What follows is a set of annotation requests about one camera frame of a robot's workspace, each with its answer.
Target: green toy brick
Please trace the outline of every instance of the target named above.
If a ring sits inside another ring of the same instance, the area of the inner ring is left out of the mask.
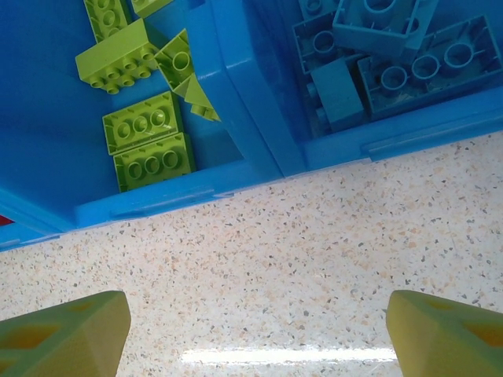
[[[143,19],[137,20],[75,59],[79,77],[93,88],[117,94],[157,69],[154,59],[167,39]]]
[[[132,0],[133,9],[140,17],[148,17],[173,0]]]
[[[185,97],[190,76],[194,73],[186,29],[157,53],[156,61],[171,90]]]
[[[216,120],[217,122],[220,122],[218,114],[212,108],[205,108],[203,106],[199,106],[198,104],[193,104],[190,108],[190,112],[195,115],[201,116],[206,120],[211,120],[212,122]]]
[[[201,88],[201,85],[197,81],[196,74],[190,76],[187,93],[185,93],[185,102],[192,105],[191,112],[193,114],[202,116],[207,120],[220,121],[216,111],[206,97],[203,88]]]
[[[193,105],[193,114],[208,120],[220,120],[197,81],[187,30],[182,30],[166,44],[156,55],[156,61],[171,90]]]
[[[131,23],[125,0],[84,0],[84,6],[98,43]]]
[[[183,133],[114,156],[121,192],[192,173],[196,169],[189,136]]]
[[[178,97],[166,92],[103,117],[108,153],[116,155],[183,131]]]
[[[113,377],[130,329],[123,292],[110,291],[0,322],[2,377]]]

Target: plastic storage bin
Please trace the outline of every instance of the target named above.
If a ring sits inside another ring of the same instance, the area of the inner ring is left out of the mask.
[[[43,235],[16,222],[0,225],[0,252],[56,238],[58,236]]]
[[[298,63],[292,28],[303,22],[303,14],[297,2],[210,3],[229,76],[286,176],[363,159],[376,161],[503,130],[499,75],[490,86],[464,97],[330,134],[317,121],[307,92],[309,77]],[[501,49],[503,3],[499,0],[440,0],[428,33],[483,14]]]
[[[187,10],[188,2],[177,0],[147,21],[173,38],[187,26]],[[17,223],[12,229],[55,235],[208,202],[282,178],[233,84],[220,81],[223,64],[195,52],[196,71],[212,73],[201,81],[213,80],[207,93],[222,119],[202,119],[181,101],[197,172],[119,194],[101,118],[169,90],[160,71],[115,96],[80,81],[75,57],[95,43],[82,0],[3,2],[0,21],[0,211]],[[12,238],[4,231],[0,244]]]
[[[292,30],[303,22],[298,1],[175,0],[147,21],[168,38],[186,27],[197,78],[222,121],[182,103],[198,171],[119,193],[101,117],[168,90],[160,71],[108,95],[76,70],[75,56],[95,43],[83,1],[0,8],[0,212],[16,222],[0,229],[4,248],[503,129],[498,76],[464,97],[330,134],[317,121],[299,64]],[[439,0],[428,33],[481,14],[501,47],[499,0]]]

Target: blue toy brick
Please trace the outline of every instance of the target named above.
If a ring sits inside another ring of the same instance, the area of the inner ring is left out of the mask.
[[[364,109],[346,59],[335,60],[311,72],[313,82],[308,84],[311,99],[317,108],[321,124],[328,123],[332,131],[342,131],[357,125]]]
[[[293,27],[297,53],[306,75],[318,67],[353,53],[337,46],[332,30],[334,16],[335,12],[327,13]]]
[[[341,0],[333,20],[340,47],[400,57],[420,0]]]
[[[484,16],[428,35],[409,64],[369,57],[358,62],[373,119],[463,94],[503,71]]]
[[[413,22],[409,30],[409,37],[400,61],[412,64],[417,56],[417,51],[423,44],[424,36],[428,31],[431,19],[435,14],[439,0],[419,0],[416,4]]]
[[[337,11],[340,0],[299,0],[304,20]]]

